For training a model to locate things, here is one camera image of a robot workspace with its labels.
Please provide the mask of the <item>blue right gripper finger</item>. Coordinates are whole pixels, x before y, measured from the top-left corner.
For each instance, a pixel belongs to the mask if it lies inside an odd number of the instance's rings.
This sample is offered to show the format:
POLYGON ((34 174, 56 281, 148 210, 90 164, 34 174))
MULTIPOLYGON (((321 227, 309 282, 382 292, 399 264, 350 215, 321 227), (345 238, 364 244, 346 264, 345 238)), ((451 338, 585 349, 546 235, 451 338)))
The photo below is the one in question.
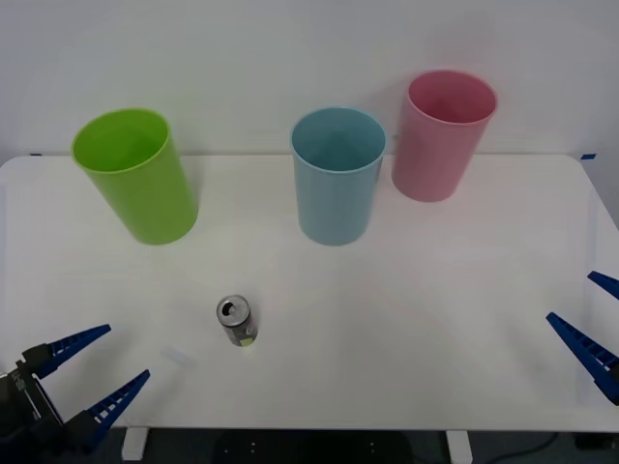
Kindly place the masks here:
POLYGON ((592 377, 594 384, 618 405, 618 357, 554 312, 546 321, 592 377))
POLYGON ((587 278, 600 286, 616 300, 619 299, 619 280, 599 272, 591 272, 587 278))

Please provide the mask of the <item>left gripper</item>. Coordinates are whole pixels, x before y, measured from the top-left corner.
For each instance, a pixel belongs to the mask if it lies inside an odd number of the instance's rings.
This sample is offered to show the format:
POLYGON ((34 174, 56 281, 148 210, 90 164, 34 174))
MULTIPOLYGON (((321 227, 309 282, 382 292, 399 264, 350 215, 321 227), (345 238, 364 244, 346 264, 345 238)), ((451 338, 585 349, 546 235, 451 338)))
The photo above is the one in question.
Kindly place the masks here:
POLYGON ((111 331, 100 325, 22 353, 23 361, 1 375, 1 453, 92 452, 151 376, 145 369, 126 385, 63 422, 39 379, 111 331))

